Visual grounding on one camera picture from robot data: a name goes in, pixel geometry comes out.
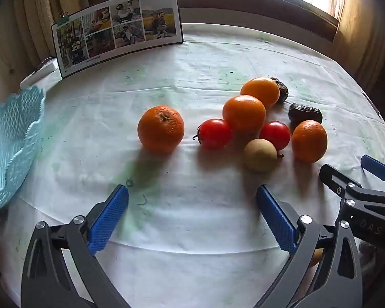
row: photograph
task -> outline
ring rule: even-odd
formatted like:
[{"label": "photograph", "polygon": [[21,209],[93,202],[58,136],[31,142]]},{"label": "photograph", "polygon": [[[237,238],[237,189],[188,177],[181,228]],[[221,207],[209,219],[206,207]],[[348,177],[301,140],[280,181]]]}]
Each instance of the photograph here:
[{"label": "photograph", "polygon": [[59,50],[64,69],[89,58],[80,18],[57,29]]},{"label": "photograph", "polygon": [[117,25],[113,29],[117,48],[145,41],[141,21]]},{"label": "photograph", "polygon": [[111,50],[115,50],[113,33],[111,29],[106,29],[86,37],[86,42],[90,58]]},{"label": "photograph", "polygon": [[99,9],[82,17],[84,34],[88,36],[94,32],[111,27],[108,7]]},{"label": "photograph", "polygon": [[140,2],[138,0],[123,0],[110,6],[113,25],[141,19]]},{"label": "photograph", "polygon": [[140,0],[147,41],[176,36],[172,0]]}]

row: wall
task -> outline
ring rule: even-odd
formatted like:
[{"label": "wall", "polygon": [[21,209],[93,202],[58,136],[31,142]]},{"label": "wall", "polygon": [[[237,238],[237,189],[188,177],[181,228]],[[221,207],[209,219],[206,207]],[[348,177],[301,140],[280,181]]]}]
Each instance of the wall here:
[{"label": "wall", "polygon": [[20,82],[33,71],[19,37],[13,0],[0,3],[0,103],[17,92]]}]

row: binder clip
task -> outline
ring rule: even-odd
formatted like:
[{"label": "binder clip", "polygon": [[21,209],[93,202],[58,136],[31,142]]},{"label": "binder clip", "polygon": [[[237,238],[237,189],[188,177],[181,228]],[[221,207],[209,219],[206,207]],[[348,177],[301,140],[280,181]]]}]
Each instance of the binder clip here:
[{"label": "binder clip", "polygon": [[58,26],[63,25],[64,23],[67,23],[67,22],[70,21],[69,13],[64,12],[63,10],[61,10],[59,12],[59,15],[60,15],[60,19],[57,21],[57,25]]}]

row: windowsill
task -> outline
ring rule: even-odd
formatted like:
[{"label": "windowsill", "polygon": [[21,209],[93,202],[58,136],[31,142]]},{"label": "windowsill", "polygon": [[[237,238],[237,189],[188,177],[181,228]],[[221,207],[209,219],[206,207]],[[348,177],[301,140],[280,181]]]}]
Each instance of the windowsill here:
[{"label": "windowsill", "polygon": [[236,10],[275,18],[333,41],[338,20],[302,0],[178,0],[179,8]]}]

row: mandarin orange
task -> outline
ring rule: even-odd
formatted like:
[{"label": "mandarin orange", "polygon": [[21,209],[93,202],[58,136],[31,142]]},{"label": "mandarin orange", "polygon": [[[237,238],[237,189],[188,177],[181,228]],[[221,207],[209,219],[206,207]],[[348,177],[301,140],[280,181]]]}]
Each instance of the mandarin orange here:
[{"label": "mandarin orange", "polygon": [[146,111],[138,122],[138,138],[148,151],[170,153],[184,136],[181,115],[167,106],[156,106]]},{"label": "mandarin orange", "polygon": [[291,139],[295,157],[308,163],[314,163],[323,157],[328,145],[325,128],[315,120],[300,123]]},{"label": "mandarin orange", "polygon": [[238,95],[224,104],[223,119],[236,132],[251,133],[260,130],[265,117],[264,105],[253,96]]},{"label": "mandarin orange", "polygon": [[271,108],[280,98],[280,88],[270,78],[255,78],[249,80],[241,88],[241,95],[250,95],[258,98],[266,109]]}]

